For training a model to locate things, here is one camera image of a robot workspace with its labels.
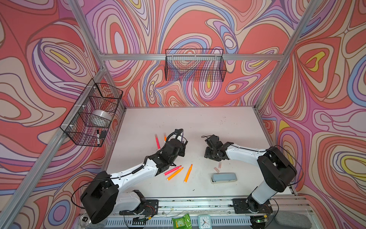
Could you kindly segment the pink highlighter pen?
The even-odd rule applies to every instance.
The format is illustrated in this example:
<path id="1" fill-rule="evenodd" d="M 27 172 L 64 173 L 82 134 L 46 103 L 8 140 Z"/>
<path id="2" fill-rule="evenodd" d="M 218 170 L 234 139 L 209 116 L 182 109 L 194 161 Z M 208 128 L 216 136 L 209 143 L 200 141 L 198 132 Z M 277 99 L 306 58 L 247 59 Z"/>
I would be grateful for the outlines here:
<path id="1" fill-rule="evenodd" d="M 154 137 L 155 137 L 155 141 L 156 141 L 157 149 L 159 150 L 159 149 L 161 149 L 161 146 L 160 146 L 160 142 L 159 142 L 159 139 L 158 139 L 158 135 L 157 135 L 157 134 L 155 134 L 155 135 L 154 135 Z"/>
<path id="2" fill-rule="evenodd" d="M 164 173 L 164 175 L 165 175 L 165 176 L 167 176 L 168 174 L 171 174 L 171 173 L 173 173 L 173 172 L 177 171 L 177 170 L 178 170 L 178 169 L 180 169 L 181 167 L 182 167 L 182 166 L 175 167 L 175 168 L 173 168 L 173 169 L 171 169 L 171 170 L 169 170 L 169 171 L 165 172 L 165 173 Z"/>

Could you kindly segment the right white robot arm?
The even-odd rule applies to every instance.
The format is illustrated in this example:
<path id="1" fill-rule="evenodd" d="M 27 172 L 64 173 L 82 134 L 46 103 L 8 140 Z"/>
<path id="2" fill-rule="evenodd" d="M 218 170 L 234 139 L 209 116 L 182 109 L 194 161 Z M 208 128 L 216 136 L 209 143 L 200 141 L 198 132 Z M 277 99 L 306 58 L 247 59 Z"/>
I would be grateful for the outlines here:
<path id="1" fill-rule="evenodd" d="M 260 168 L 264 181 L 246 199 L 247 208 L 259 211 L 269 199 L 282 193 L 297 176 L 297 169 L 277 147 L 245 148 L 233 142 L 222 143 L 216 135 L 204 136 L 205 158 L 222 161 L 237 160 Z"/>

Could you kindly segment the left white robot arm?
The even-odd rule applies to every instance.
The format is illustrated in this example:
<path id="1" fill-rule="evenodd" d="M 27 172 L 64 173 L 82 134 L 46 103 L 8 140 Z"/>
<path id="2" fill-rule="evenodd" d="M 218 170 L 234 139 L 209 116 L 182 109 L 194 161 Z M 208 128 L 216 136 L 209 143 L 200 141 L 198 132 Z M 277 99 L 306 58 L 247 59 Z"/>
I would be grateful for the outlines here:
<path id="1" fill-rule="evenodd" d="M 140 165 L 125 171 L 97 174 L 80 199 L 92 224 L 102 222 L 112 213 L 120 211 L 143 212 L 144 196 L 138 190 L 125 191 L 137 183 L 158 176 L 174 166 L 178 156 L 185 156 L 188 141 L 181 137 L 168 139 L 155 154 L 147 156 Z"/>

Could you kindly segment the grey pencil case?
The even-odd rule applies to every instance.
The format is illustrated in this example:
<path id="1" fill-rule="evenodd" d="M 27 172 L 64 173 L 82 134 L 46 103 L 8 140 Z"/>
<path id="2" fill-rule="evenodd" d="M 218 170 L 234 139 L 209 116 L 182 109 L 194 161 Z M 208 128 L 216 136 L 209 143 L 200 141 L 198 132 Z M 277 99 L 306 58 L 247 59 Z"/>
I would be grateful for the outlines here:
<path id="1" fill-rule="evenodd" d="M 236 182 L 237 176 L 235 173 L 214 173 L 211 176 L 212 184 L 220 184 L 220 183 L 230 183 Z"/>

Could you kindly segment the small white clock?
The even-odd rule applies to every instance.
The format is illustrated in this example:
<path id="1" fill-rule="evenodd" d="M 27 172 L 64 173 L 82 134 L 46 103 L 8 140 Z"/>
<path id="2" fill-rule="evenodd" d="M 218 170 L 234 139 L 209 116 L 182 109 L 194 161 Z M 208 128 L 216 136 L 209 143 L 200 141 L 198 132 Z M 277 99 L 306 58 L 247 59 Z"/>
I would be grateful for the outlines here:
<path id="1" fill-rule="evenodd" d="M 198 216 L 198 227 L 199 229 L 211 229 L 212 224 L 210 215 Z"/>

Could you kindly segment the green snack packet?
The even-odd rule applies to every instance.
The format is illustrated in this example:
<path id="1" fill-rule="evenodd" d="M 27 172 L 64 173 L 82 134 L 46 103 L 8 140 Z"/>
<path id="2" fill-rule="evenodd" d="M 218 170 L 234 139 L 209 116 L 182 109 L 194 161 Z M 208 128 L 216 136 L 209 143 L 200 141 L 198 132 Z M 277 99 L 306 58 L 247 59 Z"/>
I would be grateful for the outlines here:
<path id="1" fill-rule="evenodd" d="M 192 222 L 189 214 L 180 218 L 172 218 L 173 229 L 192 229 Z"/>

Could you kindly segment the silver tape roll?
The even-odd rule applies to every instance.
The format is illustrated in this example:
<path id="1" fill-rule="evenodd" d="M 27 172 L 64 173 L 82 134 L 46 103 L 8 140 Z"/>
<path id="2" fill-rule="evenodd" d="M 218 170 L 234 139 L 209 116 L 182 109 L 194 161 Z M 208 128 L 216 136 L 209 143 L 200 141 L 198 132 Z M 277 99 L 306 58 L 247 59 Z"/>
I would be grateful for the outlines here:
<path id="1" fill-rule="evenodd" d="M 90 122 L 96 127 L 107 128 L 112 121 L 112 116 L 104 110 L 94 110 L 91 113 Z"/>

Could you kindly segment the black marker in basket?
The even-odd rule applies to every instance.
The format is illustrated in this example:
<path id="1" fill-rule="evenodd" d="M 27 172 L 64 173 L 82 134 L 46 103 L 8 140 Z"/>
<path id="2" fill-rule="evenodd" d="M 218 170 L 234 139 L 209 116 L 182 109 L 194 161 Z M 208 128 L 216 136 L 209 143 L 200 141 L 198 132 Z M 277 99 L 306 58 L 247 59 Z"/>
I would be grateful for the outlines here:
<path id="1" fill-rule="evenodd" d="M 99 129 L 97 129 L 97 131 L 96 131 L 96 139 L 97 139 L 97 146 L 100 146 L 100 134 L 99 134 Z"/>

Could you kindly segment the silver drink can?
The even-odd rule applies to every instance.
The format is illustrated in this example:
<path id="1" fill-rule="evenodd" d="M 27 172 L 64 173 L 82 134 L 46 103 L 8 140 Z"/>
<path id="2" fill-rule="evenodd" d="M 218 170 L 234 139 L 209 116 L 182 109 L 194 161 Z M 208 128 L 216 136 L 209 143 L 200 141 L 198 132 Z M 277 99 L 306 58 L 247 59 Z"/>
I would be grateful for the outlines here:
<path id="1" fill-rule="evenodd" d="M 79 220 L 79 225 L 82 228 L 87 228 L 90 225 L 90 219 L 86 216 L 83 216 Z"/>

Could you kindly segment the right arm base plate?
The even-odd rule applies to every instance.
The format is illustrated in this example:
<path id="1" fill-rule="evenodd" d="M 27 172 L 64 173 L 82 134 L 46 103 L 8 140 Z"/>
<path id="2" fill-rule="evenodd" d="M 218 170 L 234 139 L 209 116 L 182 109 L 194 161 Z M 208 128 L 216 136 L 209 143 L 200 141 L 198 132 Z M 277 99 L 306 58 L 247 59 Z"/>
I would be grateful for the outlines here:
<path id="1" fill-rule="evenodd" d="M 234 198 L 232 199 L 232 208 L 234 208 L 235 214 L 267 214 L 273 213 L 272 205 L 269 200 L 264 204 L 257 203 L 254 199 L 247 200 L 246 198 Z"/>

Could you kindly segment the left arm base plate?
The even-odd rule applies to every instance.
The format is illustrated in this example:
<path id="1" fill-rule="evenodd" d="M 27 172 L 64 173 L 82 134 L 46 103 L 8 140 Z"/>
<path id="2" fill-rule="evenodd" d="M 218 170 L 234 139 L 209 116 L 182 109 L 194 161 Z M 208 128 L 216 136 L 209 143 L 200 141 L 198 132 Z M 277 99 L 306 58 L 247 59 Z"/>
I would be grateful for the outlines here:
<path id="1" fill-rule="evenodd" d="M 157 199 L 148 199 L 142 201 L 135 210 L 124 210 L 120 211 L 119 215 L 123 216 L 143 216 L 145 218 L 147 217 L 153 217 L 158 213 L 158 207 L 159 207 L 159 200 Z"/>

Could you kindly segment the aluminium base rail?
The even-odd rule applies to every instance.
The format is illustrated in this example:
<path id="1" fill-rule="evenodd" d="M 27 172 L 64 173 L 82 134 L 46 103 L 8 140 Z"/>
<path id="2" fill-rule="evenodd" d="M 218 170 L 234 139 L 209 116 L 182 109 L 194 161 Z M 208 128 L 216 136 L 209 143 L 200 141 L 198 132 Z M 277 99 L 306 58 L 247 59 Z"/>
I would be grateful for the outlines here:
<path id="1" fill-rule="evenodd" d="M 172 218 L 189 214 L 193 229 L 199 229 L 198 216 L 210 215 L 212 229 L 311 229 L 314 223 L 307 215 L 303 200 L 295 198 L 285 204 L 286 198 L 270 199 L 273 213 L 235 214 L 232 199 L 239 197 L 213 198 L 159 198 L 158 213 L 153 217 L 121 216 L 113 213 L 102 222 L 82 228 L 79 221 L 76 229 L 172 229 Z"/>

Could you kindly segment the aluminium frame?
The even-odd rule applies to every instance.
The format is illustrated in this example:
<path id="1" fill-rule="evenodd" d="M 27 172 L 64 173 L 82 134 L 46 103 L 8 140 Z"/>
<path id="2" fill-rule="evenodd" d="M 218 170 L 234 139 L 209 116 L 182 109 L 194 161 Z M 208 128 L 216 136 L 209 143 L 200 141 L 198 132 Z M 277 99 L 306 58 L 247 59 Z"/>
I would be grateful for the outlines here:
<path id="1" fill-rule="evenodd" d="M 100 54 L 222 48 L 284 54 L 309 1 L 1 1 L 1 210 L 100 69 L 126 106 L 253 106 L 273 61 L 228 60 L 224 83 L 170 83 L 163 61 Z"/>

